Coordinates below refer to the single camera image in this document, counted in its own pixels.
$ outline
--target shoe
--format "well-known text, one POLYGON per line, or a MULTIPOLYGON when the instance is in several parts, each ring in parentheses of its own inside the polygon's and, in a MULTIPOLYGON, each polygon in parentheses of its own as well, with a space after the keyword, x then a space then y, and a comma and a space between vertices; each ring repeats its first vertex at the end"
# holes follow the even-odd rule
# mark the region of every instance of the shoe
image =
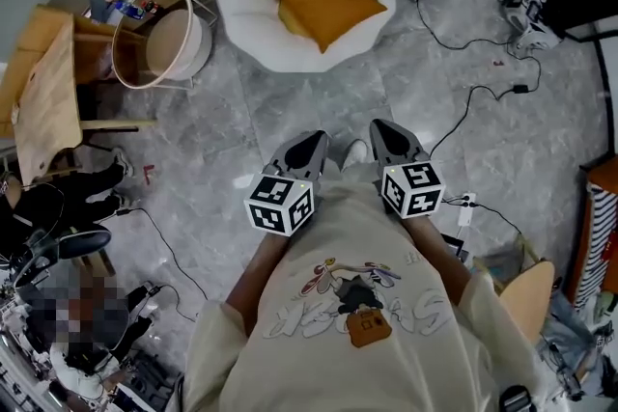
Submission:
POLYGON ((135 169, 128 158, 126 157, 125 150, 120 147, 116 147, 112 150, 114 153, 114 163, 123 167, 125 177, 133 177, 135 175, 135 169))
POLYGON ((369 147, 367 146, 367 143, 365 143, 362 139, 355 139, 346 150, 346 158, 344 159, 344 165, 341 168, 341 171, 343 172, 355 163, 365 163, 368 154, 369 147))
POLYGON ((116 190, 112 190, 112 192, 109 195, 109 197, 110 198, 118 198, 118 201, 119 201, 118 209, 128 209, 131 206, 131 200, 127 196, 124 196, 123 194, 120 194, 116 190))

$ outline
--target gray marble floor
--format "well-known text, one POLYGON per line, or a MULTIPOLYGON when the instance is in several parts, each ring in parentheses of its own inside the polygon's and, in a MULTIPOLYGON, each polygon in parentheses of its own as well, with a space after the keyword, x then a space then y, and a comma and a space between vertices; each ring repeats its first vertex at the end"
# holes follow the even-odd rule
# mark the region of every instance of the gray marble floor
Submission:
MULTIPOLYGON (((321 127, 333 136, 332 152, 341 159, 350 140, 368 139, 370 120, 382 117, 416 132, 430 148, 463 114, 471 86, 534 86, 533 61, 515 61, 487 43, 457 52, 440 48, 415 6, 397 1, 375 48, 324 74, 267 73, 239 53, 219 26, 194 90, 105 90, 102 110, 110 117, 157 118, 157 126, 144 132, 95 141, 126 148, 138 175, 122 188, 149 211, 181 266, 211 299, 227 294, 261 238, 245 219, 244 188, 284 140, 321 127), (150 164, 153 179, 146 185, 141 169, 150 164)), ((510 33, 496 0, 424 0, 421 7, 449 43, 504 41, 510 33)), ((502 211, 563 271, 574 245, 578 166, 606 149, 604 93, 591 44, 565 41, 538 58, 543 77, 537 92, 499 103, 476 92, 466 121, 434 158, 449 194, 476 192, 480 203, 502 211)), ((84 159, 100 168, 110 158, 88 151, 84 159)), ((445 206, 435 221, 456 234, 457 214, 445 206)), ((108 251, 126 288, 144 280, 170 283, 185 314, 199 311, 202 294, 175 267, 145 215, 134 212, 105 225, 114 234, 108 251)), ((499 250, 515 237, 499 217, 480 210, 460 234, 475 255, 499 250)), ((155 302, 157 321, 142 343, 181 368, 192 323, 175 313, 172 290, 155 302)))

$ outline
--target forearm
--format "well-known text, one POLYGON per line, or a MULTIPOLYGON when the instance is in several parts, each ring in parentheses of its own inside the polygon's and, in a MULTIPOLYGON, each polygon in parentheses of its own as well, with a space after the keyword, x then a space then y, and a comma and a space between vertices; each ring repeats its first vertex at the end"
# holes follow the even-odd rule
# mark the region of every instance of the forearm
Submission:
POLYGON ((228 295, 226 303, 242 316, 247 337, 258 320, 258 304, 270 275, 286 253, 289 239, 267 233, 251 262, 228 295))
POLYGON ((470 272, 451 252, 429 217, 408 218, 402 221, 402 225, 412 237, 416 249, 440 274, 451 302, 458 305, 470 281, 470 272))

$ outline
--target cartoon character print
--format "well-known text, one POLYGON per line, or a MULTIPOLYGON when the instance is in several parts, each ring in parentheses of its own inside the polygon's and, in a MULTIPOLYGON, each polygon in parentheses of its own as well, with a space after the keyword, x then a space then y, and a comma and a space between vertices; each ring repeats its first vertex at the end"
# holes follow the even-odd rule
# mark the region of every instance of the cartoon character print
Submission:
POLYGON ((377 298, 376 284, 390 288, 395 285, 393 279, 401 280, 401 277, 385 264, 365 262, 364 266, 350 266, 335 264, 335 261, 334 258, 329 258, 323 264, 317 265, 314 268, 317 276, 305 284, 300 296, 306 296, 314 288, 319 294, 332 288, 341 303, 337 312, 348 315, 346 323, 351 343, 356 347, 388 338, 392 328, 380 311, 384 305, 377 298), (337 276, 336 273, 342 271, 359 274, 349 280, 337 276))

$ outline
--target beige t-shirt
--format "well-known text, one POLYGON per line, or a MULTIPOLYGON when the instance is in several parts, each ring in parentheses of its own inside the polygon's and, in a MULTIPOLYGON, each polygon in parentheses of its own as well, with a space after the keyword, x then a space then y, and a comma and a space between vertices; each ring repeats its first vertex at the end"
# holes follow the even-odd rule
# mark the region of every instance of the beige t-shirt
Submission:
POLYGON ((272 274, 247 339, 207 306, 184 410, 498 410, 509 386, 542 402, 534 349, 476 275, 458 308, 370 184, 336 186, 272 274))

